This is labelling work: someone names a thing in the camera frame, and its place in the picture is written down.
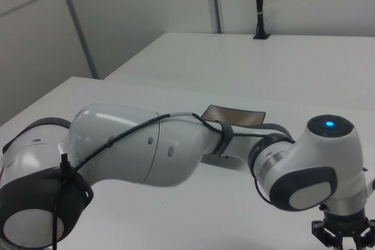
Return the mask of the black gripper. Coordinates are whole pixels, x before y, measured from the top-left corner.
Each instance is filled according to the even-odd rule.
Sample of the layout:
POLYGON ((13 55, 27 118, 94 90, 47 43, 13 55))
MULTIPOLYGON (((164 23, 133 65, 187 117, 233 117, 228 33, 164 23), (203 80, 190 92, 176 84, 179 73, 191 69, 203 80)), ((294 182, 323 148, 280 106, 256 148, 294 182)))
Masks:
POLYGON ((323 213, 323 221, 311 222, 311 233, 325 247, 343 249, 342 236, 353 236, 356 249, 374 247, 374 220, 369 220, 364 210, 351 215, 336 215, 328 211, 323 213))

